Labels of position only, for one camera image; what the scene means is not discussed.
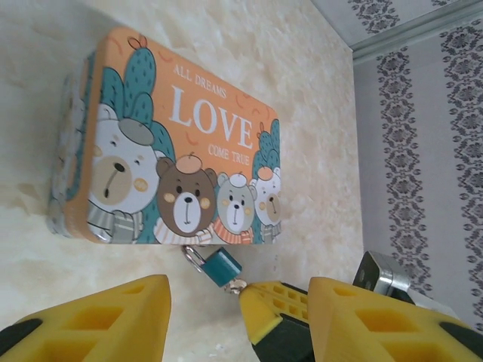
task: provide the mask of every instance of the brown bear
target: brown bear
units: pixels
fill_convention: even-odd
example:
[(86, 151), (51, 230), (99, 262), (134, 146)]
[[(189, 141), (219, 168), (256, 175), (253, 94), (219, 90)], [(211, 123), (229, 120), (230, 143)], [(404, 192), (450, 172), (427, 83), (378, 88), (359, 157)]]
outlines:
[(167, 157), (156, 165), (159, 175), (156, 194), (159, 217), (154, 236), (160, 244), (209, 244), (217, 199), (214, 170), (202, 169), (202, 161), (187, 155), (176, 164)]

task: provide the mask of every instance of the metal ring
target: metal ring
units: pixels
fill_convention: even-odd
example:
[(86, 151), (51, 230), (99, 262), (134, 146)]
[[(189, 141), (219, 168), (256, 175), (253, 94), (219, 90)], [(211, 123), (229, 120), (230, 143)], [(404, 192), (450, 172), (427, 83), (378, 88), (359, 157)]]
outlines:
[(195, 267), (195, 269), (198, 272), (202, 273), (203, 269), (201, 268), (201, 266), (205, 263), (203, 256), (201, 256), (195, 249), (193, 249), (189, 245), (183, 245), (181, 247), (181, 251), (183, 252), (183, 255), (186, 258), (186, 260), (188, 260), (189, 263), (193, 265), (193, 267)]

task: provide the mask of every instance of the small padlock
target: small padlock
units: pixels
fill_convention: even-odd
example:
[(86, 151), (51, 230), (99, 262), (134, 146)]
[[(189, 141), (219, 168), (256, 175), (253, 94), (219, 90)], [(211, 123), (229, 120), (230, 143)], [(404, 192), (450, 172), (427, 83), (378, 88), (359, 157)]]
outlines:
[(193, 247), (183, 246), (183, 254), (201, 273), (205, 273), (218, 287), (226, 286), (242, 272), (242, 266), (224, 248), (204, 259)]

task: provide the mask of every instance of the gray bear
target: gray bear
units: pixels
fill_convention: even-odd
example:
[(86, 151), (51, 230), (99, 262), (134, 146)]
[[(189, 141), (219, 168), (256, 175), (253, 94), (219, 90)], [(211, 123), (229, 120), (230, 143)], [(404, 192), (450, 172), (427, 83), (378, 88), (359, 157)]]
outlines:
[(255, 217), (257, 190), (241, 173), (218, 175), (218, 217), (213, 223), (215, 237), (228, 244), (252, 244), (251, 224)]

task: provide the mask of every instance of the wall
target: wall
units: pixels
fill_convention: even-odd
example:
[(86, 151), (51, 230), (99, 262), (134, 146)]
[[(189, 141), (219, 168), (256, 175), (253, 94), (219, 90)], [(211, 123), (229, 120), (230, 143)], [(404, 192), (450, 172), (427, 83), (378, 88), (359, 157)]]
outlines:
[(351, 47), (394, 26), (462, 0), (312, 1)]
[(474, 20), (355, 67), (365, 248), (480, 331), (482, 64)]

